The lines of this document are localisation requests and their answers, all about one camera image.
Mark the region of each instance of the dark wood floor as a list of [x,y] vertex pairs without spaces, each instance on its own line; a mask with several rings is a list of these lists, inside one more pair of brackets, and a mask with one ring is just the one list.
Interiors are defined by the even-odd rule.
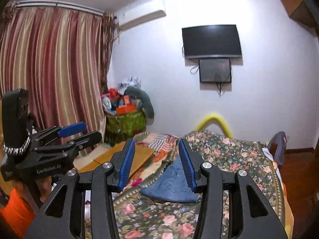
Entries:
[[294,236],[314,210],[314,194],[319,192],[319,157],[310,152],[286,154],[280,174],[294,216]]

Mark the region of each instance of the floral blanket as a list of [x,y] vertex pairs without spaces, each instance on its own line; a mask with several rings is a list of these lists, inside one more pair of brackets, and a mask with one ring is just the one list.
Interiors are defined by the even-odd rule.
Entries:
[[[244,168],[269,200],[281,222],[284,222],[284,199],[280,181],[272,162],[264,155],[259,142],[229,139],[209,131],[186,135],[193,151],[221,170],[236,172]],[[201,195],[197,203],[156,203],[139,193],[153,184],[171,164],[178,146],[170,150],[161,166],[138,186],[131,187],[114,200],[114,211],[120,238],[189,239],[194,235]],[[223,195],[222,237],[227,238],[229,219],[228,192]]]

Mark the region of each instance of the jeans pocket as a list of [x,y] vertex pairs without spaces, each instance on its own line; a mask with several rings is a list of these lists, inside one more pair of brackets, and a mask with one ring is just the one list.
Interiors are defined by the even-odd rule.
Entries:
[[172,172],[165,186],[173,193],[181,193],[188,190],[185,176],[178,174],[176,171]]

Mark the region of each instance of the orange sleeve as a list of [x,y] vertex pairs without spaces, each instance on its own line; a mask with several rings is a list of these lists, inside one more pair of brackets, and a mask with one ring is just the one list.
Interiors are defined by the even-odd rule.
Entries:
[[6,207],[0,209],[0,213],[11,229],[21,239],[23,239],[31,222],[35,218],[32,208],[18,195],[15,189],[12,190]]

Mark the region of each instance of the yellow foam arch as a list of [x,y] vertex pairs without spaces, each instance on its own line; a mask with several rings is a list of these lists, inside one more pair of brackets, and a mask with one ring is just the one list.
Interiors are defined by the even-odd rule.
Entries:
[[226,137],[232,138],[232,133],[221,115],[212,113],[206,116],[195,128],[195,131],[205,128],[210,122],[216,121]]

